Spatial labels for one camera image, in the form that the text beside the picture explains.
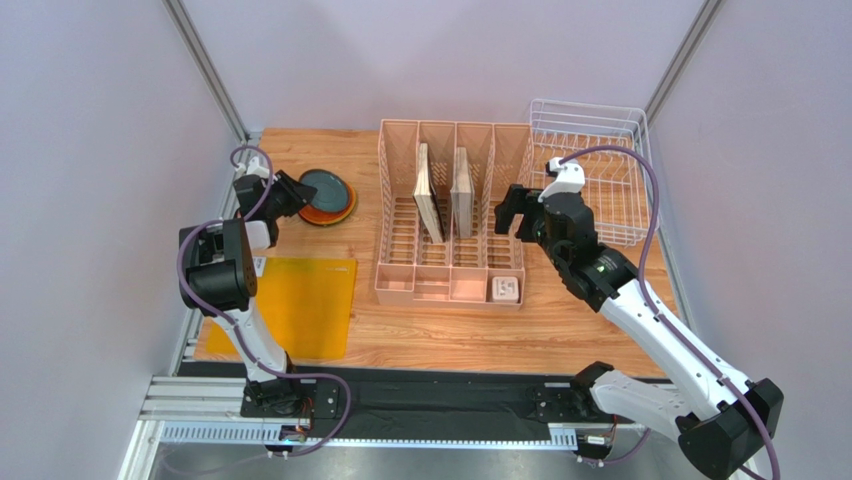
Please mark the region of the dark grey plate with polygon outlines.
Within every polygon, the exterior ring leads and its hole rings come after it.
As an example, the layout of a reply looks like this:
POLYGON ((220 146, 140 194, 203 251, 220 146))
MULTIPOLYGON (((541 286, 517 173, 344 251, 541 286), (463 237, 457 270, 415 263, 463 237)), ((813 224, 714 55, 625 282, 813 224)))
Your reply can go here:
POLYGON ((328 170, 308 170, 300 176, 299 182, 316 189, 310 205, 321 212, 339 213, 346 209, 352 198, 345 182, 328 170))

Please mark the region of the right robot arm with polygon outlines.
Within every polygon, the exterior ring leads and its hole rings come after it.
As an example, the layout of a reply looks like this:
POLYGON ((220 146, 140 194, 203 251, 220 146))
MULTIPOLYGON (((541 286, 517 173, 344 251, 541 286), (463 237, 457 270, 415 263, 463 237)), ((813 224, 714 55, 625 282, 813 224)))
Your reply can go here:
POLYGON ((578 193, 509 186, 495 231, 537 244, 577 299, 628 334, 675 385, 665 390, 596 362, 572 382, 590 408, 626 417, 677 443, 705 477, 727 479, 772 443, 784 395, 770 379, 752 381, 704 345, 660 301, 637 267, 598 239, 578 193))

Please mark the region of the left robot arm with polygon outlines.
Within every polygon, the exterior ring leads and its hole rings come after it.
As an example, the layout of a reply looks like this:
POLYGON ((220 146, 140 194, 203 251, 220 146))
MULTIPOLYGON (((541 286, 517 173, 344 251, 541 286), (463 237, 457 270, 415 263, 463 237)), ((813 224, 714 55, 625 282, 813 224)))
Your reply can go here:
POLYGON ((296 417, 309 412, 310 397, 259 312, 252 252, 275 245, 278 219, 299 213, 317 190, 283 171, 268 178, 243 175, 233 189, 237 217, 185 227, 178 234, 181 298, 212 318, 236 347, 246 368, 244 414, 296 417))

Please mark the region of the orange plate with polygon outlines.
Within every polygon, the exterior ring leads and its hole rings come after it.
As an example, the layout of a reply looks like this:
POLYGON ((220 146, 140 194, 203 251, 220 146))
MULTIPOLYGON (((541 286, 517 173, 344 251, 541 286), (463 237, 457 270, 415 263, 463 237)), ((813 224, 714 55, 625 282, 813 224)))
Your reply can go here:
POLYGON ((310 225, 319 227, 328 227, 340 224, 346 220, 356 209, 357 194, 351 185, 348 183, 344 183, 344 185, 347 189, 348 200, 343 210, 330 213, 318 210, 317 208, 308 205, 298 212, 299 218, 310 225))

